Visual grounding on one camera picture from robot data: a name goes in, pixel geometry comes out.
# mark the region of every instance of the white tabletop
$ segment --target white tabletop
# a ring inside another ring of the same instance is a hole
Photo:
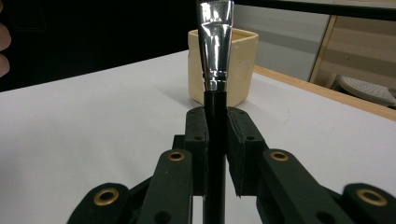
[[[0,92],[0,222],[66,223],[89,190],[132,188],[184,133],[187,51]],[[293,153],[319,184],[363,182],[396,195],[396,122],[254,74],[249,113],[269,147]],[[254,197],[235,197],[226,223],[260,223]],[[193,223],[202,223],[194,197]]]

